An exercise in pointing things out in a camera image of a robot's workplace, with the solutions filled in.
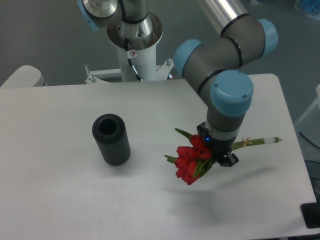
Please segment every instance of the black cylinder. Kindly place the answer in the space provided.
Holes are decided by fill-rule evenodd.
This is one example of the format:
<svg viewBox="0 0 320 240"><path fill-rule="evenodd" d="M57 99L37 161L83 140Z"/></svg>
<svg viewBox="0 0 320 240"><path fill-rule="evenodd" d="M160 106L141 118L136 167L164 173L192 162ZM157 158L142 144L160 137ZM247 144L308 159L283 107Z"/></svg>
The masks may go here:
<svg viewBox="0 0 320 240"><path fill-rule="evenodd" d="M121 117L115 114L98 117L92 125L92 134L108 164L121 165L130 157L126 125Z"/></svg>

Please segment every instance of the table surface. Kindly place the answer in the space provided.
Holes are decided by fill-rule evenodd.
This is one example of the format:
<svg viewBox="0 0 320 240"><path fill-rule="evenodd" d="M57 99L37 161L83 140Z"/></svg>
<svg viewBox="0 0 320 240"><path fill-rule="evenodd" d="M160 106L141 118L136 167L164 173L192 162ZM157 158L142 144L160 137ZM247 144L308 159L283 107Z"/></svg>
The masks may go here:
<svg viewBox="0 0 320 240"><path fill-rule="evenodd" d="M188 186L164 154L196 133L207 108L184 80L0 90L0 239L263 239L319 233L300 205L315 197L275 75L250 76L255 92L231 168L215 164ZM125 122L131 147L106 164L92 124Z"/></svg>

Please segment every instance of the black cable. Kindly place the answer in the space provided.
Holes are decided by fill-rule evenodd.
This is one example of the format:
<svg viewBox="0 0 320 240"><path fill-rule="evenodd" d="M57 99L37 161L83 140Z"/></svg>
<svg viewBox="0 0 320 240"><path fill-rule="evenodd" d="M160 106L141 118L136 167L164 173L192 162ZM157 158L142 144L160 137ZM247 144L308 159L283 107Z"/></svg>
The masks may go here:
<svg viewBox="0 0 320 240"><path fill-rule="evenodd" d="M122 0L118 0L120 8L121 8L121 13L122 13L122 20L126 19L126 10L125 10L125 5Z"/></svg>
<svg viewBox="0 0 320 240"><path fill-rule="evenodd" d="M318 162L318 161L314 161L314 160L304 160L305 162L310 162L310 163L316 163L316 164L320 164L320 162Z"/></svg>
<svg viewBox="0 0 320 240"><path fill-rule="evenodd" d="M128 39L128 38L125 38L124 41L125 41L125 43L124 43L125 49L124 49L124 50L127 52L127 51L129 51L129 39ZM134 68L133 63L132 63L132 61L131 61L131 58L128 58L128 63L129 63L129 65L130 65L130 67ZM137 79L138 81L141 81L141 80L142 80L142 77L140 77L138 73L135 74L135 77L136 77L136 79Z"/></svg>
<svg viewBox="0 0 320 240"><path fill-rule="evenodd" d="M312 141L310 141L305 135L303 135L302 132L299 132L299 134L308 142L310 143L312 146L314 146L316 149L320 149L320 146L315 145Z"/></svg>
<svg viewBox="0 0 320 240"><path fill-rule="evenodd" d="M320 180L320 178L316 177L316 176L312 176L312 177L310 177L310 179Z"/></svg>

